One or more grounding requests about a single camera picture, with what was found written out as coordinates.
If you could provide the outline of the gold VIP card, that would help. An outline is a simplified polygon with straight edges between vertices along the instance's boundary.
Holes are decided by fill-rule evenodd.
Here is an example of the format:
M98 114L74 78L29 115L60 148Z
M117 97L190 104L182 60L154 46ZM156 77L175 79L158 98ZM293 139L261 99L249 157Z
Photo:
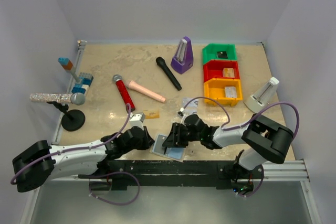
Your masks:
M146 119L158 119L160 117L160 110L144 110Z

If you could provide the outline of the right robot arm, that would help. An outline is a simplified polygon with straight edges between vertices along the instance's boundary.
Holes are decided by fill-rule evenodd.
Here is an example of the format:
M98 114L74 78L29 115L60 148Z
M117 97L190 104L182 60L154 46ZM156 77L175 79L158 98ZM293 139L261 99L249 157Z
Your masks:
M245 143L250 148L240 151L233 164L223 169L225 176L238 180L247 177L266 161L282 164L297 132L297 126L292 131L263 115L254 114L242 125L222 129L220 126L209 126L198 115L192 114L183 123L172 124L162 146L185 148L189 142L199 141L209 150L218 150Z

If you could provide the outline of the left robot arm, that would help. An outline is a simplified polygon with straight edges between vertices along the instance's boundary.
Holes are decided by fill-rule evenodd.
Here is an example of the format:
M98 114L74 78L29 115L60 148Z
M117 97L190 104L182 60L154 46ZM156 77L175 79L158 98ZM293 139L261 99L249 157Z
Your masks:
M12 160L14 177L10 183L24 193L46 181L72 175L103 178L108 174L107 162L132 151L148 150L154 144L147 128L134 126L99 140L79 145L49 145L41 140Z

